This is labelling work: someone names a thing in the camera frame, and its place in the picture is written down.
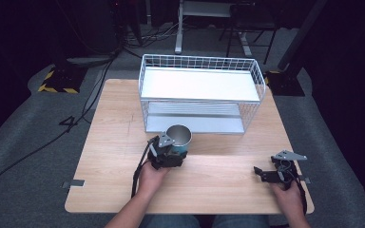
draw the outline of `human arm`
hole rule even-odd
[[[286,191],[282,190],[277,183],[270,183],[270,186],[277,197],[278,206],[287,218],[290,227],[311,227],[303,213],[303,204],[298,184],[292,181],[290,188]]]
[[[142,167],[136,195],[129,200],[106,227],[138,227],[153,196],[162,186],[163,179],[168,171],[170,171],[170,168],[156,170],[150,162],[146,162]]]

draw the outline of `person's left hand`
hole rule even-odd
[[[162,186],[165,175],[171,168],[153,168],[150,161],[146,162],[141,170],[139,177],[139,187],[137,194],[152,198]]]

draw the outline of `human hand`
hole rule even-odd
[[[171,168],[160,168],[156,170],[151,165],[150,161],[146,162],[142,167],[141,175],[139,177],[139,187],[137,195],[143,195],[152,198],[155,193],[162,186],[165,175]]]
[[[286,191],[282,190],[278,183],[270,183],[270,186],[277,197],[280,210],[282,210],[283,214],[288,219],[291,227],[297,227],[296,224],[299,224],[298,227],[310,227],[304,216],[303,203],[298,184],[295,181],[292,181],[290,188]]]

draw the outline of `shelf top tier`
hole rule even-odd
[[[209,100],[259,102],[249,71],[148,66],[141,100]]]

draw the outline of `yellow and black hazard tape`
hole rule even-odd
[[[80,85],[85,78],[85,71],[78,71],[77,74],[72,75],[71,80],[63,80],[61,73],[55,71],[53,67],[47,74],[44,82],[38,88],[39,92],[65,92],[65,93],[79,93]]]

